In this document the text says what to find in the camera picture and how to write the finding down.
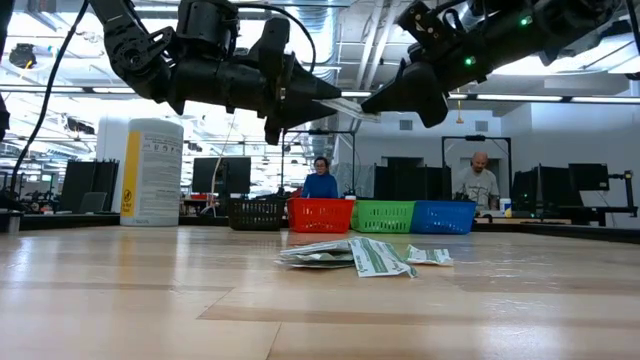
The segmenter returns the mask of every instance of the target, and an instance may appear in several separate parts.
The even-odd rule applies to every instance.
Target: white t-shirt
[[[489,196],[500,196],[496,176],[487,169],[476,174],[471,167],[458,173],[453,183],[453,192],[466,194],[478,204],[478,210],[488,210]]]

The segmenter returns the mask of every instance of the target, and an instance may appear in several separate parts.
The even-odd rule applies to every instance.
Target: red basket
[[[302,233],[346,233],[353,200],[290,199],[289,228]]]

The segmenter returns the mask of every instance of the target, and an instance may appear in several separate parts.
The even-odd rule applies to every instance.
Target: man
[[[456,194],[467,195],[475,201],[477,210],[498,210],[500,193],[496,176],[485,169],[489,156],[484,152],[473,154],[471,167],[458,173],[454,180]]]

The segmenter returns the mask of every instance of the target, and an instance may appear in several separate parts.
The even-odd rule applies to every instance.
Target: metal frame
[[[446,165],[447,161],[445,159],[445,145],[447,140],[465,140],[470,142],[486,142],[487,140],[504,140],[507,143],[507,152],[509,153],[509,197],[511,197],[511,187],[513,186],[513,164],[511,159],[511,138],[504,136],[483,136],[483,135],[471,135],[471,136],[443,136],[442,137],[442,145],[441,145],[441,153],[442,153],[442,193],[447,190],[447,173],[446,173]]]
[[[280,164],[280,188],[284,189],[284,157],[285,141],[287,134],[307,134],[307,135],[351,135],[351,191],[356,191],[356,132],[355,131],[331,131],[331,130],[285,130],[282,132],[282,163]]]

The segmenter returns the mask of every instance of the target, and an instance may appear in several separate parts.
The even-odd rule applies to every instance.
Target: desk
[[[490,221],[487,218],[476,218],[477,224],[566,224],[571,225],[571,220],[569,219],[547,219],[540,220],[535,218],[493,218]]]
[[[635,359],[640,247],[514,233],[371,235],[453,268],[360,279],[286,270],[341,235],[220,227],[0,236],[0,347],[14,359]]]

